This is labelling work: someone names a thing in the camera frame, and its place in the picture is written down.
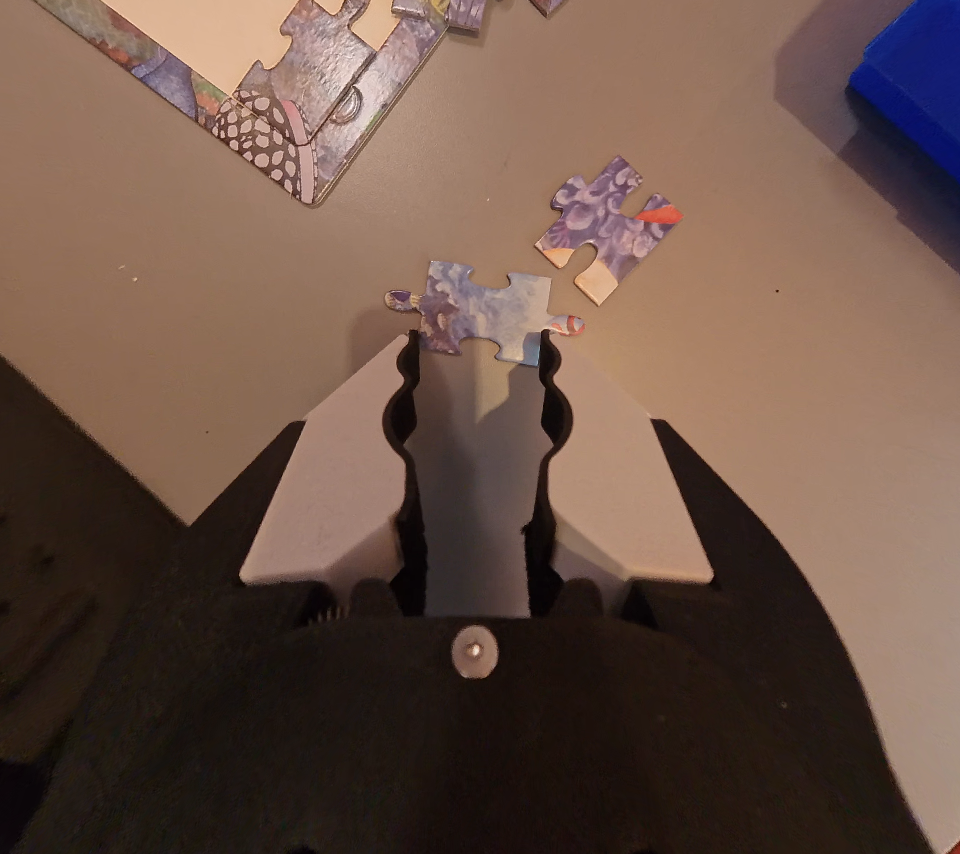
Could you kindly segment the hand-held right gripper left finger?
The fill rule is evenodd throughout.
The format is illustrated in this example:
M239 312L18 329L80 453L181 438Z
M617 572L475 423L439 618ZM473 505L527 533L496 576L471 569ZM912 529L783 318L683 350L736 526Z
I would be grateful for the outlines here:
M322 584L345 605L388 584L407 616L426 611L426 526L416 464L419 335L397 336L304 418L239 571L247 586Z

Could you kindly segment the blue plastic bin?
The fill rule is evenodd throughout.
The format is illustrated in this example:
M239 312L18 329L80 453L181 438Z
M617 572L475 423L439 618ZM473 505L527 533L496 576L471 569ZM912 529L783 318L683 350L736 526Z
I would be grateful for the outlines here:
M914 0L867 44L848 85L959 180L959 0Z

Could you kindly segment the light blue fish tab piece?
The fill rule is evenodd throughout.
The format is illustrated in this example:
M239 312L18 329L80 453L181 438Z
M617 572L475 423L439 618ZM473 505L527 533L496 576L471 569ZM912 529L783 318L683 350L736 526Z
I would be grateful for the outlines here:
M531 367L539 364L542 332L577 336L585 330L582 318L548 311L549 278L510 272L507 286L489 287L474 283L473 271L468 264L432 260L423 293L389 290L384 303L394 312L420 314L422 349L459 356L462 341L486 340L497 344L498 361Z

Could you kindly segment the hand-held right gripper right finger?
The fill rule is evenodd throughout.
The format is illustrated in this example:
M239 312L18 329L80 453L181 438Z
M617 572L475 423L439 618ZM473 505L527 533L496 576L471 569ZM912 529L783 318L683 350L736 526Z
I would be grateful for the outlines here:
M549 448L525 524L531 615L576 580L613 613L635 583L710 585L714 568L644 406L552 332L541 334L537 375Z

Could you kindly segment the lavender coral orange puzzle piece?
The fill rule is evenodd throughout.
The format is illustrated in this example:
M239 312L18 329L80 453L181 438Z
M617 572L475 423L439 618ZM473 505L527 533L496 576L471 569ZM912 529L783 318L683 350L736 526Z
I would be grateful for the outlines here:
M559 269L579 248L593 248L593 262L574 278L574 284L597 306L683 218L660 193L650 195L639 213L624 214L624 201L641 186L642 175L620 155L590 182L582 175L569 178L551 201L558 218L534 244Z

